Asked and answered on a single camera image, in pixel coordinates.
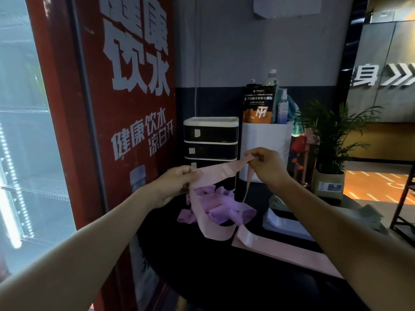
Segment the white box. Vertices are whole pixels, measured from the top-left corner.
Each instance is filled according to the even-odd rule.
[[[283,162],[287,165],[288,153],[290,151],[291,133],[293,123],[287,124],[262,124],[262,123],[242,123],[241,137],[241,156],[245,157],[244,152],[256,147],[265,147],[273,151],[278,151]],[[246,181],[248,165],[239,172],[239,178]],[[254,174],[253,182],[262,182]]]

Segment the hand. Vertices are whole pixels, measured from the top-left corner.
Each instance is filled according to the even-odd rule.
[[[189,193],[189,183],[196,181],[200,176],[201,174],[193,167],[174,167],[146,185],[156,198],[154,208],[166,205],[180,194]]]
[[[258,147],[245,152],[245,156],[249,154],[255,156],[249,165],[273,193],[278,194],[292,180],[278,152]]]

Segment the table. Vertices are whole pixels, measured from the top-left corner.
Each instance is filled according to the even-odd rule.
[[[236,200],[242,200],[245,186],[237,180]],[[321,252],[313,241],[262,228],[271,195],[266,185],[251,183],[246,202],[257,209],[257,216],[247,229]],[[197,224],[177,222],[185,207],[184,196],[174,198],[166,207],[150,212],[137,234],[150,266],[194,305],[206,311],[369,310],[343,279],[235,248],[231,239],[206,239]]]

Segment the bottle cap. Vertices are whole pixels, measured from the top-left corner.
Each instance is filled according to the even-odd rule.
[[[281,97],[282,100],[287,100],[288,99],[288,94],[287,94],[287,89],[283,88],[283,95]]]

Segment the purple paper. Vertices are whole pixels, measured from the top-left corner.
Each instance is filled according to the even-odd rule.
[[[257,214],[257,210],[248,204],[236,202],[233,191],[225,190],[224,187],[216,191],[215,185],[200,187],[195,189],[195,193],[209,219],[218,225],[228,219],[237,225],[246,224]],[[186,195],[186,204],[190,205],[189,194]],[[196,216],[191,209],[182,209],[177,221],[191,224],[196,222]]]

